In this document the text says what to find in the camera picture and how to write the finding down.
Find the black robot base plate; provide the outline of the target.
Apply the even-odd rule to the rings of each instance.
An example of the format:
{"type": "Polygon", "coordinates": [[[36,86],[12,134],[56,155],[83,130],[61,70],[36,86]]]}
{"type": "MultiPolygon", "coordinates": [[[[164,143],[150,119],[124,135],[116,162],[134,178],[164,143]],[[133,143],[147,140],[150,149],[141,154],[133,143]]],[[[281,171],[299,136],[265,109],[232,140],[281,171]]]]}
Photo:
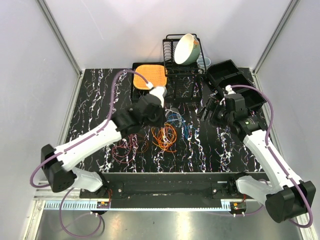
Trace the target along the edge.
{"type": "Polygon", "coordinates": [[[132,195],[159,196],[172,194],[204,194],[211,196],[213,187],[236,178],[239,172],[111,172],[99,176],[113,199],[132,195]]]}

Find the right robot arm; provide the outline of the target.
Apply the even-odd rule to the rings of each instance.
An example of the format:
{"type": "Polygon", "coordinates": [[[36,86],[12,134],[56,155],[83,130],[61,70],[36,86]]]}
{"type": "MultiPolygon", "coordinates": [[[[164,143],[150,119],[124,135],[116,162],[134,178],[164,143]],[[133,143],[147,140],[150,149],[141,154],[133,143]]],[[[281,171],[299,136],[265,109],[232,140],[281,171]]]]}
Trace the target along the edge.
{"type": "Polygon", "coordinates": [[[246,195],[253,198],[265,206],[277,223],[308,214],[309,222],[305,227],[312,224],[315,185],[303,181],[285,162],[271,142],[267,128],[251,114],[241,94],[228,94],[221,101],[210,97],[198,116],[214,126],[228,127],[255,156],[269,179],[270,185],[267,185],[248,173],[238,173],[228,182],[230,197],[236,199],[246,195]]]}

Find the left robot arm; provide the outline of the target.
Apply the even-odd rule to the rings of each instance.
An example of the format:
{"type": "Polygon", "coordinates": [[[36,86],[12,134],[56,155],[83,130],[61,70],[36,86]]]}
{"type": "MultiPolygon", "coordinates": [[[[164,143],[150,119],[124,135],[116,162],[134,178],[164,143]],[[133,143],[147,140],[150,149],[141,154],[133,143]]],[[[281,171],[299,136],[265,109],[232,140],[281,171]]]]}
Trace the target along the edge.
{"type": "Polygon", "coordinates": [[[42,148],[42,170],[54,193],[68,188],[91,192],[97,198],[108,193],[101,174],[77,168],[77,164],[101,148],[138,133],[143,127],[161,127],[165,123],[164,97],[147,94],[138,102],[116,110],[111,119],[63,145],[42,148]]]}

